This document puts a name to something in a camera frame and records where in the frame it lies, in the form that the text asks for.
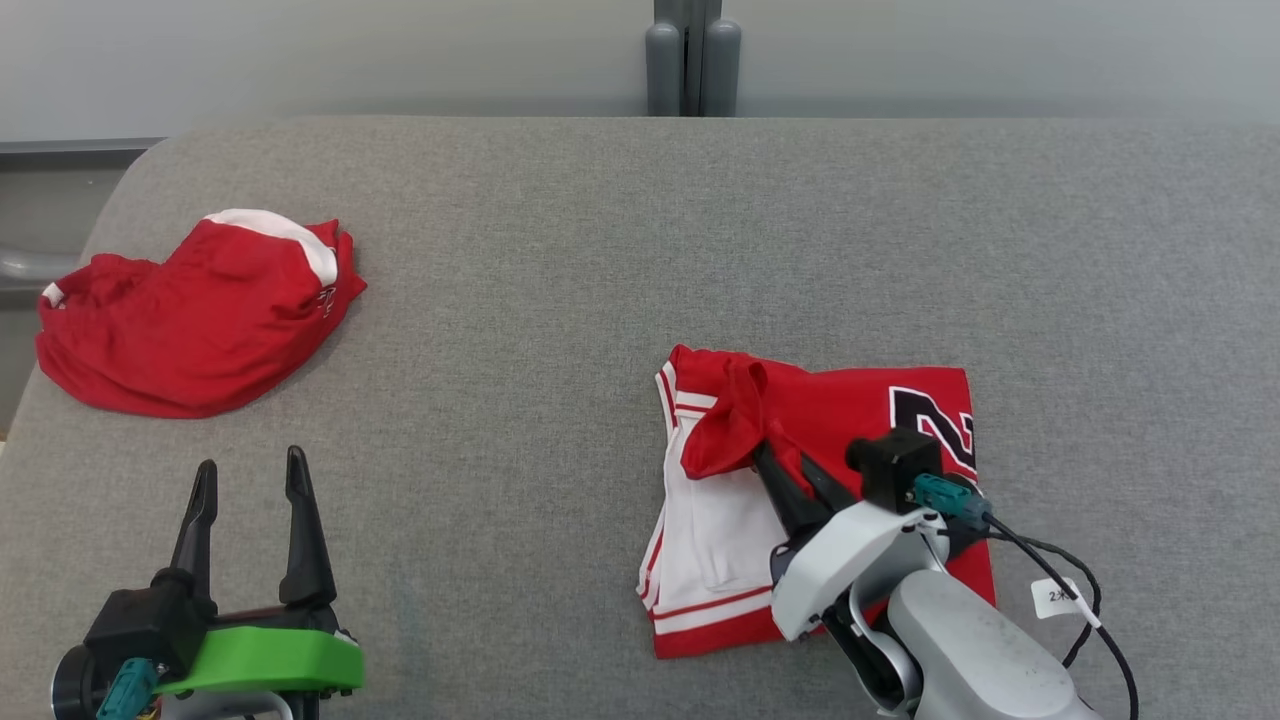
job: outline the gray cushion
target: gray cushion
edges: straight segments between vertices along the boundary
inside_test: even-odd
[[[0,697],[168,561],[221,468],[212,584],[274,602],[302,445],[369,687],[333,717],[872,717],[826,638],[657,661],[635,597],[677,342],[812,369],[969,370],[998,514],[1102,580],[1148,717],[1258,716],[1280,675],[1280,132],[1100,122],[301,119],[129,170],[88,252],[204,214],[338,217],[369,291],[316,356],[204,421],[37,370],[0,460]],[[1002,607],[1055,653],[1016,551]],[[1106,717],[1102,643],[1074,667]]]

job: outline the clothing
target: clothing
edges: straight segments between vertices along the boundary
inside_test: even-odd
[[[750,469],[762,439],[805,489],[801,452],[860,497],[861,478],[845,466],[845,448],[902,425],[942,439],[943,469],[977,480],[969,384],[960,369],[808,373],[741,352],[676,346],[657,379],[667,495],[637,592],[658,657],[781,639],[769,610],[769,556],[786,533]],[[995,603],[986,544],[947,568]]]
[[[366,287],[338,220],[200,220],[163,264],[95,255],[40,300],[40,368],[95,407],[206,418],[298,369]]]

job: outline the gray robot arm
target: gray robot arm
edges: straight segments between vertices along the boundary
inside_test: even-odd
[[[902,579],[888,621],[924,675],[915,720],[1101,720],[1057,659],[946,573]]]
[[[936,442],[915,436],[906,442]],[[888,447],[887,457],[905,462],[902,447]],[[806,461],[805,480],[814,489],[808,498],[767,445],[755,461],[790,538],[772,559],[774,623],[787,639],[826,626],[881,715],[1101,720],[1061,662],[946,571],[951,543],[938,512],[856,502]],[[893,469],[910,477],[933,471]],[[864,612],[886,598],[890,628],[873,628]]]

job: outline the cable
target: cable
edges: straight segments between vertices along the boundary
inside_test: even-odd
[[[998,539],[998,541],[1004,541],[1004,542],[1014,542],[1012,538],[1010,538],[1009,536],[1006,536],[1004,533],[992,533],[989,530],[987,530],[987,532],[978,532],[978,530],[942,530],[938,534],[940,536],[946,536],[946,537],[960,537],[960,538],[974,538],[974,539]],[[1056,544],[1052,544],[1052,543],[1047,543],[1044,541],[1038,541],[1036,538],[1029,538],[1029,537],[1025,537],[1025,536],[1023,537],[1023,541],[1027,544],[1032,546],[1032,547],[1037,547],[1039,550],[1043,550],[1044,552],[1052,552],[1053,555],[1057,555],[1062,560],[1065,560],[1065,561],[1070,562],[1071,565],[1074,565],[1076,570],[1079,570],[1080,573],[1083,573],[1084,574],[1084,579],[1089,582],[1089,589],[1093,591],[1093,603],[1092,603],[1093,614],[1094,615],[1101,615],[1102,614],[1102,587],[1098,584],[1098,578],[1093,574],[1093,570],[1091,570],[1089,566],[1085,565],[1083,560],[1080,560],[1079,557],[1076,557],[1076,556],[1071,555],[1070,552],[1062,550],[1061,547],[1059,547]],[[1062,667],[1070,667],[1071,664],[1075,662],[1075,657],[1080,653],[1080,648],[1084,647],[1084,643],[1088,642],[1089,635],[1092,633],[1093,633],[1093,625],[1091,625],[1089,623],[1085,623],[1084,624],[1084,629],[1080,630],[1079,637],[1075,638],[1075,643],[1071,646],[1071,650],[1069,650],[1066,652],[1066,656],[1062,659]]]
[[[1107,650],[1110,650],[1111,655],[1115,656],[1116,664],[1120,665],[1120,674],[1124,675],[1125,689],[1129,691],[1129,720],[1138,720],[1138,683],[1133,678],[1133,669],[1129,667],[1129,661],[1125,660],[1124,653],[1120,652],[1120,646],[1117,646],[1115,639],[1111,638],[1111,633],[1102,626],[1102,620],[1098,620],[1097,614],[1094,614],[1092,609],[1088,605],[1085,605],[1083,600],[1080,600],[1079,593],[1071,589],[1071,585],[1066,584],[1066,580],[1062,579],[1062,575],[1059,575],[1057,570],[1055,570],[1053,566],[1050,565],[1048,561],[1044,560],[1044,557],[1041,553],[1036,552],[1036,548],[1032,547],[1025,539],[1023,539],[1021,536],[1009,529],[1009,525],[997,520],[995,515],[992,515],[991,512],[983,512],[982,519],[989,523],[991,527],[996,528],[1001,533],[1009,536],[1009,539],[1014,544],[1016,544],[1023,552],[1025,552],[1028,557],[1034,560],[1036,564],[1039,565],[1042,570],[1048,573],[1048,577],[1053,578],[1053,582],[1057,583],[1057,587],[1062,588],[1062,592],[1065,592],[1068,597],[1075,601],[1075,603],[1083,611],[1087,612],[1085,618],[1089,620],[1089,624],[1093,625],[1093,629],[1098,632],[1098,637],[1102,638],[1102,642],[1106,643]]]

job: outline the white label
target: white label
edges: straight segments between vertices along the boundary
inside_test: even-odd
[[[1075,580],[1071,578],[1062,579],[1066,580],[1066,584],[1071,585],[1075,594],[1080,594],[1080,588],[1076,587]],[[1075,605],[1071,596],[1066,594],[1066,591],[1053,578],[1044,578],[1043,580],[1032,583],[1032,597],[1036,598],[1036,616],[1041,620],[1055,615],[1080,614],[1080,607]]]

